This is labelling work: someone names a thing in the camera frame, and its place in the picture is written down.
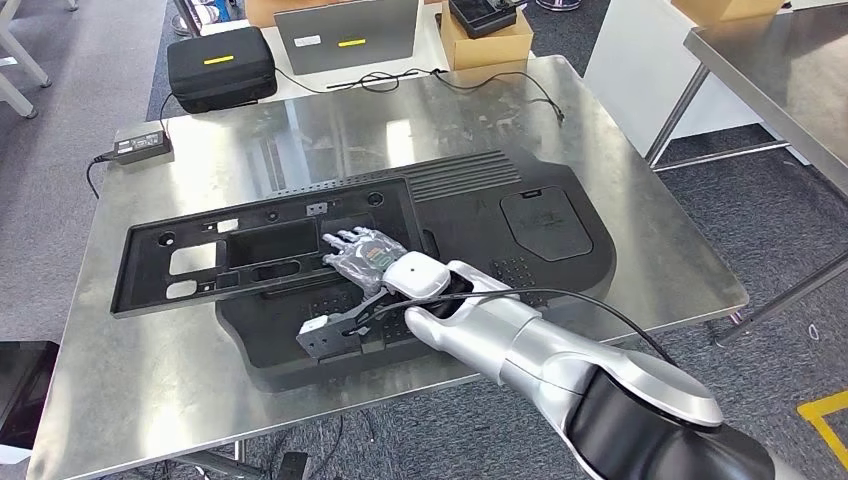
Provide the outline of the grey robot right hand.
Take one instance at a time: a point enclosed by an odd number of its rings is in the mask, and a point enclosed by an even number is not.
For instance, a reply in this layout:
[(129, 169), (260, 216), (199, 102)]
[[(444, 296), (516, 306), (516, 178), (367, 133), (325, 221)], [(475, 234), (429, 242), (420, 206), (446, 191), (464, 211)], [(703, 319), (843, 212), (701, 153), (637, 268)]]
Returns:
[(323, 263), (359, 286), (365, 298), (371, 298), (380, 291), (385, 271), (407, 253), (398, 241), (366, 227), (339, 230), (335, 234), (324, 233), (321, 239), (336, 250), (325, 255)]

